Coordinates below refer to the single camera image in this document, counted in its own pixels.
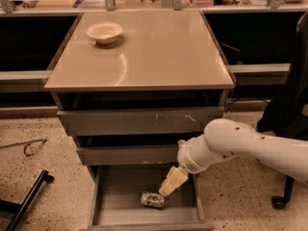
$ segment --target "desk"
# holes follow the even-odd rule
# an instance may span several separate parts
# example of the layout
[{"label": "desk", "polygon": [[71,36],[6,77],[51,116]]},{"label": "desk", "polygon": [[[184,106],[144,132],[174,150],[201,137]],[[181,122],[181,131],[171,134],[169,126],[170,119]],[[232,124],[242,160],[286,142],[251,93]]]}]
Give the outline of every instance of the desk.
[{"label": "desk", "polygon": [[[105,46],[85,34],[104,20],[123,27],[122,37]],[[160,214],[144,209],[139,193],[157,191],[176,163],[178,140],[221,117],[233,87],[198,11],[84,13],[45,88],[95,180],[90,226],[213,230],[204,222],[197,177]]]}]

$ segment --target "caster wheel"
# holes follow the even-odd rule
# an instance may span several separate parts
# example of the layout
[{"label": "caster wheel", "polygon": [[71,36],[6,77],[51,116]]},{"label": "caster wheel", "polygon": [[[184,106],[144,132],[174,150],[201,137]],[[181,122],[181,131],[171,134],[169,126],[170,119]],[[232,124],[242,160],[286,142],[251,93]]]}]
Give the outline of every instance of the caster wheel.
[{"label": "caster wheel", "polygon": [[271,198],[271,205],[274,209],[281,210],[286,208],[285,199],[282,196],[274,196]]},{"label": "caster wheel", "polygon": [[48,184],[53,183],[54,180],[55,180],[55,178],[52,175],[47,175],[46,178],[45,178],[45,182],[47,182]]}]

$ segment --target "terrazzo floor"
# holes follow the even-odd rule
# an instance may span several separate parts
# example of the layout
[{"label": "terrazzo floor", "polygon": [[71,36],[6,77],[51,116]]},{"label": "terrazzo floor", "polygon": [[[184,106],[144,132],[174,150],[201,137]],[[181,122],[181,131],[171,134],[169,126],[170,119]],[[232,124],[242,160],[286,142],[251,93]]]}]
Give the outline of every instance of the terrazzo floor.
[{"label": "terrazzo floor", "polygon": [[[75,144],[59,120],[49,113],[7,116],[0,113],[0,146],[21,141],[35,143],[0,149],[0,199],[21,203],[43,169],[55,177],[43,184],[15,230],[63,231],[87,228],[93,192],[88,169],[79,161]],[[260,112],[231,112],[226,118],[255,126]],[[283,194],[285,176],[257,162],[233,159],[210,166],[200,174],[200,195],[206,222],[215,230],[308,230],[308,188],[295,181],[292,200],[274,210],[273,195]],[[8,217],[1,215],[0,230]]]}]

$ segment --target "open drawer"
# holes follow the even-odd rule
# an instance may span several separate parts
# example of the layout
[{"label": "open drawer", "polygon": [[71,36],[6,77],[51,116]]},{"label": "open drawer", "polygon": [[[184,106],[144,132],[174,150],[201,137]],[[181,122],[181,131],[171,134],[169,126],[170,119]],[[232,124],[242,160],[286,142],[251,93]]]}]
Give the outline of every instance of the open drawer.
[{"label": "open drawer", "polygon": [[99,167],[90,225],[85,230],[213,230],[205,223],[194,175],[165,198],[165,207],[141,205],[142,191],[157,193],[170,164]]}]

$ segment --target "white bowl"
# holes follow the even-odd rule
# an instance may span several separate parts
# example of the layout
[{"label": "white bowl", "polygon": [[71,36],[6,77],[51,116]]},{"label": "white bowl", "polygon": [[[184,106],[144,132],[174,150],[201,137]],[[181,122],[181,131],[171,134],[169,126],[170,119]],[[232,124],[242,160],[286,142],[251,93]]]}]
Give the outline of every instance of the white bowl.
[{"label": "white bowl", "polygon": [[115,42],[122,32],[123,28],[121,25],[110,21],[96,23],[89,26],[86,30],[86,34],[100,44]]}]

